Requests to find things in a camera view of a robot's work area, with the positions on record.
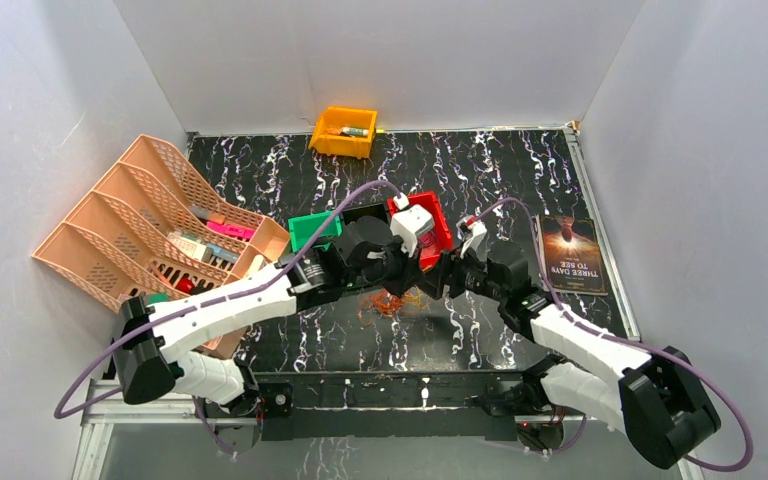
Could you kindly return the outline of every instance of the book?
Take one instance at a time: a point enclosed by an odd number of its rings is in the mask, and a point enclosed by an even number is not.
[[[605,264],[593,220],[540,215],[540,261],[559,292],[607,295]]]

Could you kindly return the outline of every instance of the orange bin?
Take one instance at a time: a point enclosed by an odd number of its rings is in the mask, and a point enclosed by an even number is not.
[[[190,212],[193,205],[255,230],[254,236],[244,242],[208,230]],[[208,264],[187,257],[167,239],[176,230],[239,259]],[[207,288],[237,281],[278,260],[289,241],[271,218],[225,202],[174,145],[140,135],[33,257],[118,312],[124,299],[141,293],[186,298],[169,285],[184,276]],[[199,349],[230,358],[241,335],[233,332]]]
[[[315,148],[324,155],[345,155],[347,157],[369,158],[372,138],[375,136],[375,110],[328,107],[316,121],[309,148]],[[365,136],[335,135],[333,132],[344,127],[368,130]]]

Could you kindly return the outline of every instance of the robotic arm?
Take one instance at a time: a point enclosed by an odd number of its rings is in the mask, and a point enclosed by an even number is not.
[[[458,223],[459,247],[442,253],[427,271],[420,268],[424,237],[434,227],[432,215],[406,197],[395,199],[399,211],[389,224],[364,216],[334,238],[320,240],[266,290],[263,285],[287,265],[269,265],[248,278],[192,297],[146,305],[142,298],[123,304],[121,335],[168,315],[175,320],[155,326],[114,353],[124,401],[140,404],[169,392],[210,399],[231,413],[245,414],[259,401],[257,381],[247,364],[194,352],[210,339],[270,318],[334,302],[345,294],[383,287],[402,295],[413,287],[434,299],[471,291],[499,302],[505,324],[529,340],[559,352],[523,373],[517,388],[532,411],[564,405],[620,430],[650,463],[669,468],[720,427],[720,419],[698,379],[669,362],[594,336],[563,318],[564,305],[532,283],[522,250],[497,242],[486,261],[476,249],[486,228],[474,217]],[[681,352],[671,353],[685,358]],[[486,398],[467,399],[480,405]]]

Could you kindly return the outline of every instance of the green object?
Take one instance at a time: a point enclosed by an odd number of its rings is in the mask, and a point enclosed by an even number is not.
[[[146,297],[146,305],[152,305],[154,303],[163,303],[169,301],[169,295],[165,293],[152,293]]]
[[[287,224],[290,227],[290,244],[293,246],[293,253],[302,249],[305,243],[310,240],[313,233],[322,225],[331,211],[305,215],[304,217],[291,218]],[[334,219],[331,225],[322,232],[323,237],[336,237],[343,233],[343,222],[340,217]]]
[[[190,235],[189,233],[183,233],[183,232],[181,232],[181,236],[182,236],[182,237],[184,237],[184,238],[186,238],[187,240],[192,240],[192,241],[194,241],[194,242],[199,242],[199,243],[201,243],[201,239],[200,239],[200,238],[198,238],[198,237],[197,237],[197,236],[195,236],[195,235]]]

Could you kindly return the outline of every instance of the black bracket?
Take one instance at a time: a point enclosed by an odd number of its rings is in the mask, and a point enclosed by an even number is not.
[[[148,323],[154,312],[143,297],[130,298],[119,310],[115,339]],[[119,372],[122,398],[128,405],[157,400],[175,387],[177,373],[160,353],[163,338],[155,338],[151,330],[137,335],[113,352],[113,363]]]
[[[664,349],[689,363],[673,347]],[[668,469],[720,429],[720,417],[698,378],[661,357],[619,380],[626,436],[640,455]]]
[[[492,417],[543,413],[549,399],[540,385],[540,379],[547,370],[564,361],[560,355],[549,354],[524,371],[522,381],[488,383],[482,395],[468,397],[464,403],[469,407],[479,407]]]
[[[284,418],[292,415],[293,385],[289,382],[258,382],[256,392],[256,396],[243,394],[221,407],[201,399],[205,415],[208,418],[254,417],[261,410],[264,418]]]

